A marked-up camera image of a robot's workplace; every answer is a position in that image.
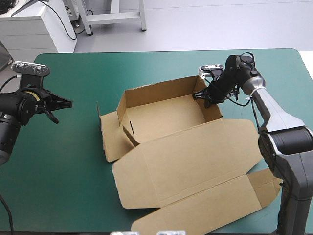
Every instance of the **black cable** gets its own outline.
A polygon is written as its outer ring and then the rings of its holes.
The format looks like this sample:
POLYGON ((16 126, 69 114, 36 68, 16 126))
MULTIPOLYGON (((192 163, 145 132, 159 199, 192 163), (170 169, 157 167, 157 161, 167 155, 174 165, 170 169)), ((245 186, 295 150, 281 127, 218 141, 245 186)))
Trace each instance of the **black cable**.
POLYGON ((75 38, 72 38, 72 37, 69 35, 69 33, 68 33, 67 29, 65 28, 65 25, 64 25, 64 23, 63 23, 61 17, 59 16, 59 14, 58 14, 51 6, 49 6, 49 5, 46 4, 45 2, 40 1, 40 0, 38 0, 38 1, 41 2, 42 4, 46 5, 47 7, 49 7, 49 8, 57 15, 57 17, 58 17, 59 20, 61 21, 61 23, 62 23, 62 25, 63 25, 63 28, 64 28, 65 32, 67 33, 68 37, 71 38, 72 40, 76 40, 76 39, 77 39, 77 34, 75 34, 75 38))
POLYGON ((85 32, 85 29, 83 29, 81 32, 79 32, 79 33, 76 33, 76 35, 79 35, 79 34, 81 34, 81 33, 83 33, 83 32, 85 32))
POLYGON ((11 214, 10 208, 1 195, 0 195, 0 201, 2 202, 4 208, 6 209, 6 212, 8 213, 11 235, 14 235, 13 219, 12 219, 12 214, 11 214))
POLYGON ((5 83, 0 88, 0 93, 2 92, 2 89, 5 87, 5 85, 8 84, 8 82, 11 81, 13 78, 16 78, 16 75, 10 77, 8 80, 5 81, 5 83))
MULTIPOLYGON (((210 82, 209 80, 207 80, 206 78, 205 78, 205 81, 207 81, 210 85, 212 85, 213 87, 215 87, 220 93, 223 94, 223 92, 222 92, 217 86, 215 86, 213 83, 211 83, 211 82, 210 82)), ((247 106, 247 105, 250 103, 250 100, 249 100, 246 104, 240 104, 240 103, 237 103, 236 101, 232 100, 231 98, 229 98, 229 97, 227 97, 227 96, 225 96, 225 98, 228 99, 228 100, 230 100, 230 101, 233 102, 234 104, 237 104, 237 105, 241 106, 241 107, 245 107, 245 106, 247 106)))

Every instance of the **white drawer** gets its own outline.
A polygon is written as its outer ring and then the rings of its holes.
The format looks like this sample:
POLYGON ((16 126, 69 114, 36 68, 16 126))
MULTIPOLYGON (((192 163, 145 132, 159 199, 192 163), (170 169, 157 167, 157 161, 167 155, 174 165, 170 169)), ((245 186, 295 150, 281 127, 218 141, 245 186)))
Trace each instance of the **white drawer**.
POLYGON ((14 60, 34 62, 36 57, 44 53, 58 53, 57 49, 24 49, 24 50, 8 50, 14 60))
POLYGON ((50 35, 0 36, 7 50, 55 48, 50 35))
POLYGON ((0 21, 0 36, 49 34, 42 20, 0 21))

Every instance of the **cardboard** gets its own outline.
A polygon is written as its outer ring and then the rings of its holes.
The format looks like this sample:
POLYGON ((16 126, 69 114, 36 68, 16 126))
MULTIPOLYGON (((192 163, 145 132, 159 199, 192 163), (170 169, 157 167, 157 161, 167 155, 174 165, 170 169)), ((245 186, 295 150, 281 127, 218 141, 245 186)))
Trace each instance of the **cardboard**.
POLYGON ((100 116, 104 150, 121 204, 159 208, 133 231, 186 230, 202 235, 256 212, 279 193, 267 169, 246 173, 262 158, 250 120, 224 119, 192 93, 192 76, 126 90, 115 112, 100 116))
POLYGON ((160 208, 246 174, 257 140, 251 121, 218 119, 141 143, 113 165, 121 203, 160 208))
POLYGON ((162 229, 184 229, 203 235, 267 206, 277 196, 279 183, 268 169, 242 175, 135 221, 132 231, 154 235, 162 229))
POLYGON ((206 87, 199 76, 191 76, 126 90, 115 112, 100 116, 103 148, 108 162, 129 152, 134 145, 222 117, 217 105, 204 108, 192 93, 206 87))

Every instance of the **white cabinet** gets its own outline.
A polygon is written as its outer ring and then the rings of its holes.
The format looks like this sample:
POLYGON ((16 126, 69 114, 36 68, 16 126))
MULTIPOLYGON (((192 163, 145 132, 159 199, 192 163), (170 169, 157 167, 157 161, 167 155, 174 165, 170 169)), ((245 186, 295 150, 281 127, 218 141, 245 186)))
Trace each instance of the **white cabinet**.
MULTIPOLYGON (((74 52, 77 40, 67 36, 57 15, 41 2, 11 17, 25 2, 20 0, 15 8, 0 15, 0 41, 13 59, 33 62, 42 53, 74 52)), ((75 38, 62 0, 50 0, 48 4, 59 14, 70 36, 75 38)))

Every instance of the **white cable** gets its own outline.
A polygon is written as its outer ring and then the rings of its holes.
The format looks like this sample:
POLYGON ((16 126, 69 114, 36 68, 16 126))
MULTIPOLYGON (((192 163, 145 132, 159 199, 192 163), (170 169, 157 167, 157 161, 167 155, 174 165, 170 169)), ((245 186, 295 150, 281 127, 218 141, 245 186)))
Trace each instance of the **white cable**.
POLYGON ((251 99, 251 98, 252 98, 253 93, 255 93, 255 91, 256 91, 256 90, 261 89, 261 88, 264 88, 264 89, 266 90, 266 87, 264 87, 264 86, 259 86, 259 87, 256 87, 256 88, 254 88, 254 90, 251 92, 251 94, 250 94, 250 95, 246 98, 246 100, 251 99))

